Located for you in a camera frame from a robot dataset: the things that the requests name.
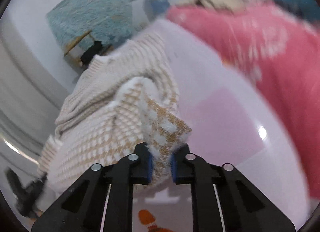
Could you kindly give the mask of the white curtain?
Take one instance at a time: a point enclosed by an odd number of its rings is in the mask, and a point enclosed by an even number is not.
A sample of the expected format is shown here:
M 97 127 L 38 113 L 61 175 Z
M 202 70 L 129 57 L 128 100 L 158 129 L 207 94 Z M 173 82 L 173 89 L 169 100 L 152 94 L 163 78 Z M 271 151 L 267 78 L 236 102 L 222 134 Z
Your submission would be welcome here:
M 29 50 L 12 21 L 1 18 L 1 130 L 38 157 L 69 92 Z

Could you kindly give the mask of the turquoise patterned wall cloth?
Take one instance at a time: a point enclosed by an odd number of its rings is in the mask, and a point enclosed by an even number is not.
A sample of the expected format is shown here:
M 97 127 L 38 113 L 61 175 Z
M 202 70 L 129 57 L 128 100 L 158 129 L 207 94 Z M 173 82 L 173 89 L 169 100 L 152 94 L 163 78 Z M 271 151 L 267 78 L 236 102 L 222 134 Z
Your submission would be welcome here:
M 121 44 L 132 35 L 135 0 L 62 0 L 47 14 L 58 45 L 65 45 L 87 30 L 103 44 Z

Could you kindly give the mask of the water dispenser with blue bottle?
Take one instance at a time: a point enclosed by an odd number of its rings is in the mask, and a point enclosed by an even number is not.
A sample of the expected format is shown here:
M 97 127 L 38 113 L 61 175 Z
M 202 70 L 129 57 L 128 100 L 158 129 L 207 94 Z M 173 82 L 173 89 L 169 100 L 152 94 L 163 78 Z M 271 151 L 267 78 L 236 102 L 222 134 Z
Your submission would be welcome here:
M 143 8 L 149 21 L 163 16 L 170 8 L 168 0 L 144 0 Z

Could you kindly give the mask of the beige white houndstooth coat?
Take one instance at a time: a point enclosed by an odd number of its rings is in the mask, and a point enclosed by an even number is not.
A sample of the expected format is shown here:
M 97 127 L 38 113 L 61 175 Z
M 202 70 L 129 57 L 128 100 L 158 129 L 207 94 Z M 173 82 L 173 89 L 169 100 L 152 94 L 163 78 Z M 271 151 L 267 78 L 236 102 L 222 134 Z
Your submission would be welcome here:
M 92 164 L 117 163 L 145 142 L 151 186 L 170 175 L 170 156 L 189 137 L 179 116 L 179 90 L 163 38 L 147 32 L 108 56 L 95 56 L 55 121 L 38 172 L 64 192 Z

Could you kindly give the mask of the pink floral blanket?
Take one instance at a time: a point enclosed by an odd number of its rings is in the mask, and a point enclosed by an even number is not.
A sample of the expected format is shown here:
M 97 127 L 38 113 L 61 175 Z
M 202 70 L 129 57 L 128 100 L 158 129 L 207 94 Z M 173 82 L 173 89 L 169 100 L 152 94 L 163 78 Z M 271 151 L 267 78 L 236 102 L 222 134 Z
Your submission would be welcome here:
M 289 132 L 319 198 L 319 28 L 267 3 L 234 14 L 172 7 L 167 19 L 213 47 L 260 91 Z

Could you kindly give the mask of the lilac bed sheet mattress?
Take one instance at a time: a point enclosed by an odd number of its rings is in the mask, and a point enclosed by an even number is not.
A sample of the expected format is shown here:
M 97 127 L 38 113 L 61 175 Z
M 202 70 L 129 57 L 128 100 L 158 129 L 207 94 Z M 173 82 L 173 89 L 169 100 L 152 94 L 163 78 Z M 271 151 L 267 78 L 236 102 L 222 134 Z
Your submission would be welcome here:
M 207 163 L 234 165 L 273 202 L 298 231 L 309 218 L 305 175 L 291 139 L 265 99 L 215 51 L 173 23 L 160 19 L 143 30 L 156 32 L 180 91 L 180 117 L 191 127 L 191 153 Z M 193 230 L 191 187 L 170 181 L 148 196 L 159 225 Z

